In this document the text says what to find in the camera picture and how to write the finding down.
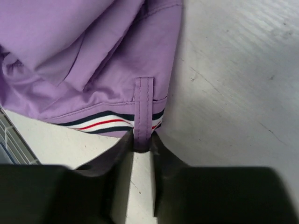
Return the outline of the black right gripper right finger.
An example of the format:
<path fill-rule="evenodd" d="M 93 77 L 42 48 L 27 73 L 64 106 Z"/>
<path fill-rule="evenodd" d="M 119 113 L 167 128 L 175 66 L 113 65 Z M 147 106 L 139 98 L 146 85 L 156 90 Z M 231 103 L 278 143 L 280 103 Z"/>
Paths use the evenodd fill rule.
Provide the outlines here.
<path fill-rule="evenodd" d="M 160 224 L 296 224 L 298 212 L 269 167 L 194 167 L 154 133 L 154 216 Z"/>

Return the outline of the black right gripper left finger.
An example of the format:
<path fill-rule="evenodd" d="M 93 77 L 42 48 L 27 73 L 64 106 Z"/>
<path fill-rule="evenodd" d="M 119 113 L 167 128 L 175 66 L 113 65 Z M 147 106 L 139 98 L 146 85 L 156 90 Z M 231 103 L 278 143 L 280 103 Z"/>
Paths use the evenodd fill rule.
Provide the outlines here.
<path fill-rule="evenodd" d="M 125 223 L 133 145 L 129 131 L 75 170 L 58 165 L 1 165 L 1 223 Z"/>

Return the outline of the purple trousers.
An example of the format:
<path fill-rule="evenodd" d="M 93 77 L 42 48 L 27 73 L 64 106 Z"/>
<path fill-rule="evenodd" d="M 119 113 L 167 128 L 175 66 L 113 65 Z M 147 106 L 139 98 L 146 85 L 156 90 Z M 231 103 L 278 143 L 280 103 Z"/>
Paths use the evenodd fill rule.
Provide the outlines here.
<path fill-rule="evenodd" d="M 28 118 L 121 137 L 147 152 L 160 127 L 180 0 L 3 0 L 0 105 Z"/>

